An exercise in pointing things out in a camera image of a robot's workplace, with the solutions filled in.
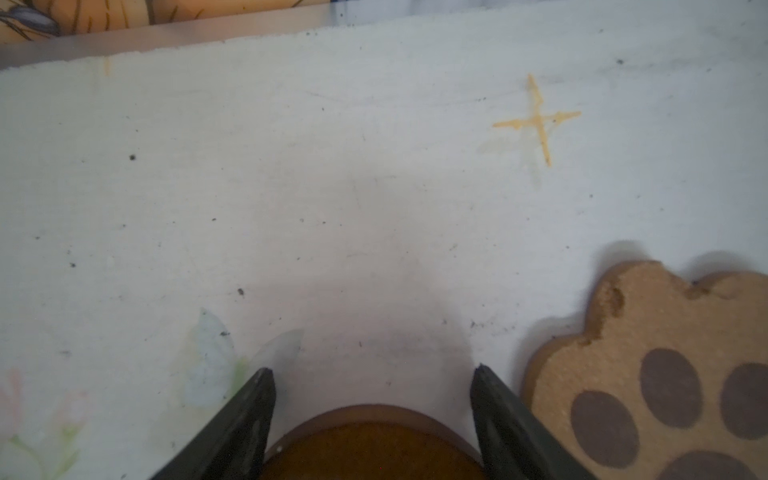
pink flower print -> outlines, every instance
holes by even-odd
[[[18,433],[22,426],[22,373],[10,369],[0,377],[0,444]]]
[[[88,419],[88,394],[67,392],[54,414],[54,422],[65,431],[78,431]]]

wooden edge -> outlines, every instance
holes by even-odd
[[[613,300],[612,298],[618,290],[617,282],[628,270],[640,265],[648,265],[658,268],[660,273],[663,272],[668,276],[670,286],[679,290],[683,296],[689,299],[694,299],[702,295],[718,295],[723,298],[733,298],[735,293],[727,292],[721,287],[735,275],[754,275],[768,280],[768,276],[765,276],[762,273],[738,271],[712,273],[702,277],[697,282],[688,283],[686,280],[683,280],[679,276],[674,275],[669,270],[665,269],[661,262],[655,260],[618,263],[603,274],[590,296],[587,313],[584,318],[584,332],[576,335],[558,337],[546,342],[528,361],[521,389],[521,398],[526,406],[529,408],[531,407],[539,373],[552,355],[559,349],[573,343],[581,342],[588,345],[592,340],[599,339],[606,320],[621,316],[621,307],[624,302],[623,295],[619,292],[620,298],[617,297],[616,300]]]
[[[323,430],[350,423],[388,423],[400,425],[417,432],[432,435],[455,447],[460,452],[482,465],[480,454],[459,434],[437,420],[403,407],[391,405],[355,405],[322,413],[297,426],[270,447],[264,461],[290,447],[296,441]]]

yellow cross mark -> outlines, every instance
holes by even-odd
[[[541,92],[538,90],[536,80],[533,75],[528,74],[528,88],[533,95],[533,115],[530,118],[516,118],[510,121],[500,121],[493,124],[494,127],[512,127],[515,130],[520,130],[523,127],[536,127],[538,132],[538,138],[541,141],[541,149],[544,151],[544,159],[547,161],[547,167],[552,166],[552,160],[549,157],[549,143],[547,139],[547,132],[544,130],[545,122],[553,122],[557,127],[562,122],[569,118],[576,118],[581,115],[580,111],[559,111],[554,115],[542,115],[541,105],[544,103],[544,98],[541,97]]]

white surface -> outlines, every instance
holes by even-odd
[[[273,441],[383,402],[475,442],[474,366],[517,388],[611,261],[768,270],[766,20],[757,0],[544,2],[0,73],[22,436],[83,389],[67,478],[148,477],[193,433],[168,412],[204,307],[241,356],[304,330]],[[528,115],[528,72],[545,113],[583,112],[552,169],[530,129],[491,128]]]

paw-shaped object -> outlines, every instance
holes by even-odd
[[[616,266],[584,334],[531,359],[523,399],[598,478],[768,479],[768,276]]]

